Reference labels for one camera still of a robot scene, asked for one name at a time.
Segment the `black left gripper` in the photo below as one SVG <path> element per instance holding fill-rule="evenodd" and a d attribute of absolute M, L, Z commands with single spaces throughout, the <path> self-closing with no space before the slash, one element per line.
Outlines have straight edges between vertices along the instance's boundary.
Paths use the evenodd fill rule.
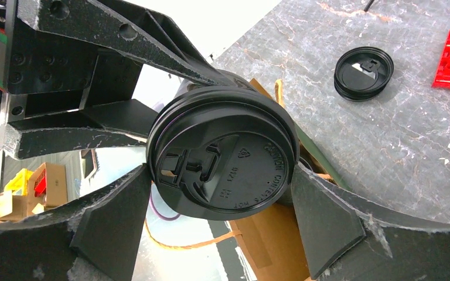
<path fill-rule="evenodd" d="M 5 90 L 24 95 L 12 107 L 23 117 L 89 108 L 7 123 L 3 149 L 14 159 L 145 146 L 157 112 L 130 100 L 142 67 L 125 57 L 198 84 L 233 83 L 160 12 L 126 1 L 15 5 L 22 22 L 7 35 L 0 1 L 0 102 Z"/>

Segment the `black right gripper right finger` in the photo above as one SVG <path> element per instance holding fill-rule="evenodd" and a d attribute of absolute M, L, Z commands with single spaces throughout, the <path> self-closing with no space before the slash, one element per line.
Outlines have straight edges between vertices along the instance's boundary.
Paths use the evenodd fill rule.
<path fill-rule="evenodd" d="M 296 165 L 295 215 L 314 280 L 450 280 L 450 224 L 394 211 Z"/>

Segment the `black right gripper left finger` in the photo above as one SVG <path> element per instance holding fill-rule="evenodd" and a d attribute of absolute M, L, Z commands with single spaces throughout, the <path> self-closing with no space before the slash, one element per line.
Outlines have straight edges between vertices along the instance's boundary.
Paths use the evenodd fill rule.
<path fill-rule="evenodd" d="M 131 280 L 150 191 L 140 165 L 60 207 L 0 223 L 0 280 Z"/>

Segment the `brown paper bag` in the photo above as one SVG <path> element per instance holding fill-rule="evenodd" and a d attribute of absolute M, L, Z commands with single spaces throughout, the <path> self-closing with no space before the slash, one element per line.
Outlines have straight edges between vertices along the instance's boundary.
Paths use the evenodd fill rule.
<path fill-rule="evenodd" d="M 294 122 L 256 81 L 201 87 L 169 103 L 146 161 L 162 199 L 179 214 L 228 221 L 259 280 L 308 280 L 288 190 L 300 153 Z"/>

